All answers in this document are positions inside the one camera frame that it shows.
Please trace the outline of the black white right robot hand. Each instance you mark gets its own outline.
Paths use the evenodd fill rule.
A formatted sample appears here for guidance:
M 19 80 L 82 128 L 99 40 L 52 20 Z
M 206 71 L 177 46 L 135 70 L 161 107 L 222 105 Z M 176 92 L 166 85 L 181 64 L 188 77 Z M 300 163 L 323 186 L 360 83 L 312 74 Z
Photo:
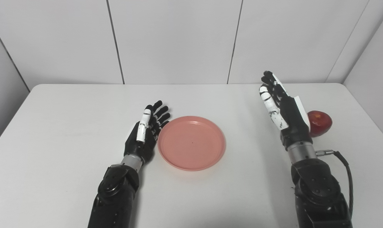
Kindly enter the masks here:
M 310 123 L 299 96 L 292 97 L 283 84 L 271 71 L 264 71 L 263 84 L 259 89 L 260 97 L 268 114 L 281 133 L 281 142 L 285 149 L 295 143 L 313 143 L 310 136 Z

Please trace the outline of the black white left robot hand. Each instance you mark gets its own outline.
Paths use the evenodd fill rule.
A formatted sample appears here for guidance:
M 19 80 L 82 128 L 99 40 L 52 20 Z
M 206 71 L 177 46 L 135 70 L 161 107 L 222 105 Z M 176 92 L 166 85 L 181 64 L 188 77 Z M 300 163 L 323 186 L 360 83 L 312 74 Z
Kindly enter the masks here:
M 149 163 L 155 154 L 158 137 L 170 117 L 168 106 L 161 100 L 154 105 L 147 105 L 141 120 L 136 122 L 125 142 L 124 155 L 136 155 L 143 164 Z

